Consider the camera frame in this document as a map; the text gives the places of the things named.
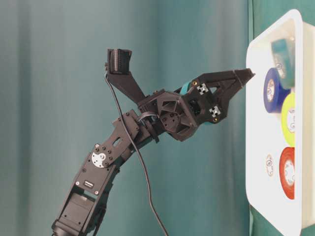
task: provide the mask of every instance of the black cable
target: black cable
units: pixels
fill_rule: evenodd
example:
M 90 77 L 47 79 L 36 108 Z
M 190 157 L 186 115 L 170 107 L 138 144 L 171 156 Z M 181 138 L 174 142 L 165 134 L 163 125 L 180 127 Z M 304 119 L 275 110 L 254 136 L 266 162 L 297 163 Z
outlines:
M 107 75 L 105 75 L 104 77 L 105 77 L 106 83 L 108 84 L 108 86 L 109 86 L 109 88 L 110 88 L 110 90 L 111 90 L 111 92 L 112 92 L 112 94 L 113 94 L 113 97 L 114 97 L 114 100 L 115 100 L 115 103 L 116 103 L 116 106 L 117 106 L 117 109 L 118 109 L 118 112 L 119 112 L 119 116 L 120 116 L 120 119 L 121 119 L 121 121 L 122 121 L 122 124 L 123 124 L 123 127 L 124 127 L 124 129 L 125 129 L 125 132 L 126 132 L 126 134 L 128 135 L 128 138 L 130 139 L 130 141 L 131 141 L 131 143 L 132 143 L 134 149 L 136 150 L 136 152 L 137 152 L 137 154 L 138 154 L 138 156 L 139 156 L 139 160 L 140 160 L 140 162 L 141 162 L 141 165 L 142 165 L 142 168 L 143 168 L 143 171 L 144 171 L 144 175 L 145 175 L 145 177 L 146 177 L 147 188 L 148 188 L 148 196 L 149 196 L 149 204 L 150 204 L 151 210 L 152 210 L 152 212 L 154 213 L 154 215 L 155 215 L 155 217 L 156 217 L 156 219 L 157 219 L 157 221 L 158 221 L 160 227 L 162 228 L 162 230 L 163 230 L 165 236 L 168 236 L 168 232 L 167 232 L 166 228 L 164 227 L 164 225 L 163 225 L 161 219 L 159 218 L 156 209 L 155 209 L 154 206 L 153 206 L 152 197 L 151 197 L 151 186 L 150 186 L 150 181 L 149 181 L 149 176 L 148 176 L 147 167 L 146 167 L 146 165 L 144 164 L 144 161 L 143 161 L 143 158 L 142 158 L 142 155 L 141 155 L 139 149 L 137 148 L 136 144 L 134 143 L 132 137 L 130 136 L 130 134 L 129 134 L 129 132 L 128 132 L 128 129 L 127 129 L 126 124 L 125 124 L 125 121 L 124 121 L 123 113 L 122 113 L 122 110 L 121 110 L 121 108 L 120 108 L 120 105 L 119 105 L 117 96 L 116 96 L 116 94 L 115 94 L 115 91 L 114 91 L 112 85 L 110 84 L 110 82 L 109 82 L 109 80 L 108 80 L 108 78 L 107 78 Z

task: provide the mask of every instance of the label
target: label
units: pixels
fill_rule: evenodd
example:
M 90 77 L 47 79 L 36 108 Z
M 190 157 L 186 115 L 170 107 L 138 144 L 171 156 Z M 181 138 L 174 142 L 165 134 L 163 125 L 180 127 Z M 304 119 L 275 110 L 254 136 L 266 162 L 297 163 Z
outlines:
M 274 160 L 270 154 L 268 154 L 266 158 L 266 170 L 269 176 L 274 174 Z
M 284 177 L 289 186 L 295 182 L 295 169 L 292 161 L 287 160 L 284 165 Z
M 275 82 L 273 79 L 268 81 L 267 84 L 267 99 L 268 102 L 271 102 L 274 99 L 275 95 Z
M 276 68 L 278 70 L 280 78 L 284 79 L 285 78 L 285 70 L 284 70 L 281 55 L 275 54 L 274 60 L 275 60 Z
M 290 110 L 288 110 L 286 115 L 286 125 L 288 130 L 291 133 L 295 132 L 295 108 L 292 107 Z

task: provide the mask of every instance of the teal curtain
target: teal curtain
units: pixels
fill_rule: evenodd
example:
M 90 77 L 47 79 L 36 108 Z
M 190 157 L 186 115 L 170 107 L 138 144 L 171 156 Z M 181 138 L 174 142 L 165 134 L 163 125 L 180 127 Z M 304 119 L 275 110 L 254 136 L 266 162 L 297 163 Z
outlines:
M 249 0 L 249 39 L 257 37 L 290 9 L 298 9 L 303 21 L 315 25 L 313 0 Z M 255 208 L 251 207 L 252 236 L 281 236 Z M 315 226 L 305 228 L 302 236 L 315 235 Z
M 50 235 L 83 159 L 118 117 L 103 79 L 107 48 L 133 50 L 145 94 L 244 68 L 248 2 L 2 0 L 0 31 L 1 235 Z M 218 125 L 184 143 L 164 134 L 141 151 L 170 235 L 249 234 L 245 90 Z M 135 155 L 114 180 L 99 235 L 162 235 Z

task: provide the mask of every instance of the black robotic arm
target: black robotic arm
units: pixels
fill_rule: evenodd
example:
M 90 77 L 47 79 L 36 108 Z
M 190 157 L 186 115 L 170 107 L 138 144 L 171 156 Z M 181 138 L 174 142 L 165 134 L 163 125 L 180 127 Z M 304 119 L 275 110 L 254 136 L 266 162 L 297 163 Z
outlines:
M 95 144 L 52 225 L 53 236 L 86 236 L 93 230 L 95 236 L 112 182 L 135 151 L 132 141 L 141 148 L 151 140 L 158 142 L 164 132 L 184 141 L 201 124 L 220 122 L 230 99 L 254 76 L 250 69 L 206 73 L 174 92 L 162 89 L 145 96 L 129 71 L 130 57 L 129 50 L 108 50 L 106 80 L 135 102 L 141 115 L 134 110 L 124 113 L 113 122 L 109 139 Z

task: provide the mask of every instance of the tape roll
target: tape roll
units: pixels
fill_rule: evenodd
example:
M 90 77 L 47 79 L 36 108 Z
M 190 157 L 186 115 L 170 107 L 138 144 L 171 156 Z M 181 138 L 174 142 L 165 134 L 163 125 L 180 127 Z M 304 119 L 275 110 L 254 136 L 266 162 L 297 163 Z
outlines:
M 294 147 L 286 147 L 280 157 L 279 174 L 282 189 L 289 199 L 294 199 L 295 164 Z
M 284 100 L 281 110 L 281 126 L 286 142 L 295 146 L 295 93 L 290 93 Z
M 289 93 L 289 89 L 281 86 L 277 69 L 270 68 L 264 84 L 264 104 L 267 112 L 280 113 L 284 99 Z
M 271 50 L 282 87 L 294 87 L 294 41 L 279 39 L 271 43 Z

